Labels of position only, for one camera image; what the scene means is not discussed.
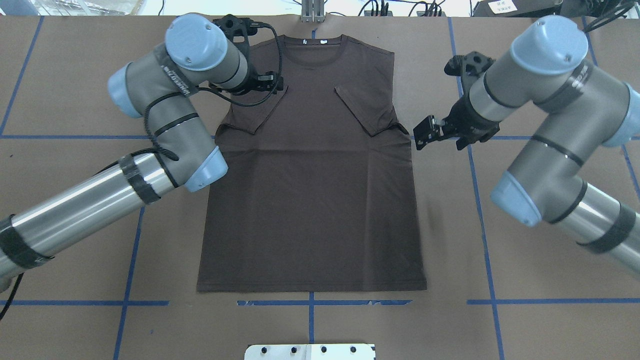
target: metal bracket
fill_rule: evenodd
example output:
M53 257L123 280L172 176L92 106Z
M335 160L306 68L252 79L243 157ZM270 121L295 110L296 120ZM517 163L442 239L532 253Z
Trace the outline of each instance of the metal bracket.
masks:
M244 360L375 360L373 344L250 345Z
M301 0L302 22L324 22L324 0Z

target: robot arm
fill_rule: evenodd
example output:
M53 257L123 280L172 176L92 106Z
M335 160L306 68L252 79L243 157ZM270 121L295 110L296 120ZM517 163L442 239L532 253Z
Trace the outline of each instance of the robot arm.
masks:
M204 81L232 94L268 91L263 101L275 93L281 71L258 75L246 58L246 37L263 27L270 28L232 15L215 24L183 15L172 22L163 44L113 74L112 100L125 114L144 117L154 148L123 156L85 182L0 221L0 292L16 275L174 188L184 185L194 192L226 173L227 164L188 97L208 90L198 88ZM234 36L244 36L245 43L236 46L228 39Z
M587 51L586 35L571 20L550 15L495 63L478 53L452 59L448 69L457 66L463 85L467 75L465 95L442 122L420 123L415 138L420 147L459 136L460 150L487 141L500 121L533 101L549 116L502 175L492 201L527 226L558 224L582 247L640 273L640 215L577 176L599 145L620 146L640 131L640 94L585 59Z

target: light blue cap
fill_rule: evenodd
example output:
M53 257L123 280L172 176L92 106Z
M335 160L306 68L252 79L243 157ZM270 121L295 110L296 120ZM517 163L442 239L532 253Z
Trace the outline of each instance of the light blue cap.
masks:
M508 171L502 174L498 185L491 192L491 200L526 226L535 226L542 220L542 215L529 194Z
M540 75L559 75L575 69L588 50L587 36L576 23L560 15L541 17L509 48L518 65Z
M622 125L618 128L618 131L602 144L604 146L620 146L631 140L631 136L640 133L640 94L635 91L631 85L625 84L629 89L627 116L625 116L625 120L622 121Z
M198 170L184 183L184 186L186 186L187 190L196 192L223 177L228 169L229 167L222 157L220 148L216 146L202 164L200 164Z
M173 20L164 34L164 45L179 66L205 71L225 58L228 40L211 21L196 13L188 13Z
M142 114L136 111L136 108L129 98L129 92L127 91L127 67L128 63L115 74L111 75L109 81L107 81L107 87L109 88L109 96L116 106L120 110L132 118L142 117Z

